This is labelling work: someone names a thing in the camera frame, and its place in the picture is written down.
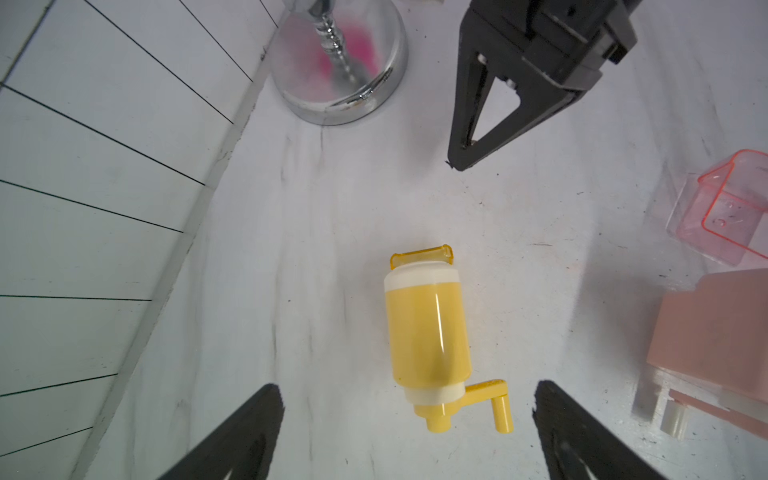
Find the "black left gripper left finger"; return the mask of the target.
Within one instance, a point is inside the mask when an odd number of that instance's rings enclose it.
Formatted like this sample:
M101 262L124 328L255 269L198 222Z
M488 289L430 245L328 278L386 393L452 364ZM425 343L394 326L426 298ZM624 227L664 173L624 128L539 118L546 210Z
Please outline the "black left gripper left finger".
M161 477L163 479L265 479L285 407L268 383Z

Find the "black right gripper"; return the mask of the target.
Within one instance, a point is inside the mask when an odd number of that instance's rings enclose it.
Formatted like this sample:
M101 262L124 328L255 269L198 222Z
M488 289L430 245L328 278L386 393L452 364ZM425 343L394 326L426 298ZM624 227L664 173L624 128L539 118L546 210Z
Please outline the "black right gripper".
M636 45L638 1L473 1L461 27L448 163L465 171L578 102ZM526 83L527 76L534 79ZM495 77L520 105L473 140Z

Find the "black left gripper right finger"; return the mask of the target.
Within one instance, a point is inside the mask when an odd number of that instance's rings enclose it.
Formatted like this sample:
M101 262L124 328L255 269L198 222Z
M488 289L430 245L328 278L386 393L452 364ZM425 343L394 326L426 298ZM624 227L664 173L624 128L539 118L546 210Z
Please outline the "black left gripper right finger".
M552 479L663 476L551 380L535 391L533 420Z

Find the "yellow tray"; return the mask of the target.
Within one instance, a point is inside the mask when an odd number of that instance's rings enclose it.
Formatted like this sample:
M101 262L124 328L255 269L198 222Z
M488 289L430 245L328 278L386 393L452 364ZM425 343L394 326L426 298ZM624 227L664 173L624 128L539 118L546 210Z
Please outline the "yellow tray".
M390 269L395 270L396 268L412 263L435 261L452 265L454 263L454 254L451 246L443 244L438 247L406 253L395 253L390 257Z

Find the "pink sharpener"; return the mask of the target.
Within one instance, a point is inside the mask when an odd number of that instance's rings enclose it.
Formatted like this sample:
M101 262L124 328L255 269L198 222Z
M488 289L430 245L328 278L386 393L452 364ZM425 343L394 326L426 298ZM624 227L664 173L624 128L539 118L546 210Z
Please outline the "pink sharpener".
M710 403L670 388L661 428L680 438L689 409L759 438L767 436L767 271L703 276L689 290L664 293L646 368L632 405L650 422L663 380L675 377L716 396Z

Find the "yellow sharpener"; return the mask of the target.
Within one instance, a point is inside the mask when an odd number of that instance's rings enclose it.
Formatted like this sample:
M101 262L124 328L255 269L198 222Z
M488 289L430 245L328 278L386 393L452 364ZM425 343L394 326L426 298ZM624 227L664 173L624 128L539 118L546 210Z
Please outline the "yellow sharpener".
M432 433L451 429L462 408L491 404L495 429L514 430L508 385L469 385L471 352L458 270L442 262L403 265L384 280L395 382Z

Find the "pink tray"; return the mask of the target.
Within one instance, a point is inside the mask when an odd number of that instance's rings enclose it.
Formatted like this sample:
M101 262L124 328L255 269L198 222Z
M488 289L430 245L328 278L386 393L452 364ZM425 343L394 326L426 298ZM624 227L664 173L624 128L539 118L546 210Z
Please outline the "pink tray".
M688 176L667 232L729 267L767 265L767 154L743 149Z

